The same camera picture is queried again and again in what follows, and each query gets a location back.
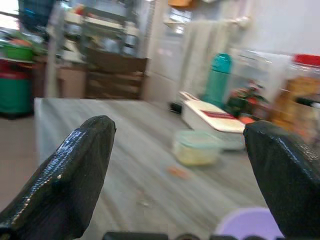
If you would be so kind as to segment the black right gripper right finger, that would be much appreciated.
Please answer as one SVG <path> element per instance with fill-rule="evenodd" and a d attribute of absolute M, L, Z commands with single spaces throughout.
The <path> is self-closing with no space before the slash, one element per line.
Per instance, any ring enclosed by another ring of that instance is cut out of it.
<path fill-rule="evenodd" d="M 320 156 L 271 122 L 245 125 L 247 155 L 263 198 L 284 237 L 320 238 Z"/>

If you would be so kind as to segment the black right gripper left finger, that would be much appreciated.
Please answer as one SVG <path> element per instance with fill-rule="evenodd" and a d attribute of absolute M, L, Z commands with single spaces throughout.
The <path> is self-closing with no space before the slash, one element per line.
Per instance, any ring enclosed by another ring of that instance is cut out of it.
<path fill-rule="evenodd" d="M 1 239 L 82 237 L 104 185 L 115 133 L 115 122 L 105 115 L 73 130 L 1 212 Z"/>

